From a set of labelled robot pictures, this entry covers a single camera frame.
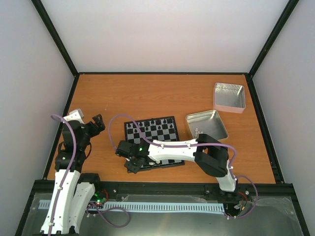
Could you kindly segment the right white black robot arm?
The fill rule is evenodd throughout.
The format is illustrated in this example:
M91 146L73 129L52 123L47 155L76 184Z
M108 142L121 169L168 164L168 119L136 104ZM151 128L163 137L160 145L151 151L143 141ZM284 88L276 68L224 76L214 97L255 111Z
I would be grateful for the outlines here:
M195 163L205 174L215 177L224 192L235 192L237 178L232 172L236 149L207 134L188 141L158 141L141 138L140 143L120 141L115 154L126 159L125 167L137 173L145 164L156 164L166 159Z

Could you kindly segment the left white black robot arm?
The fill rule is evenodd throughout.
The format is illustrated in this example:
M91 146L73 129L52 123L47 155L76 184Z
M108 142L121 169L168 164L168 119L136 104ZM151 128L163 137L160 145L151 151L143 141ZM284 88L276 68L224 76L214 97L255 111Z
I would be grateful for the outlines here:
M82 173L87 159L86 148L91 138L105 130L100 114L84 123L80 110L62 117L53 114L52 119L63 125L63 141L59 144L55 159L55 182L48 213L40 228L41 236L77 236L91 198L102 194L100 177L94 173Z

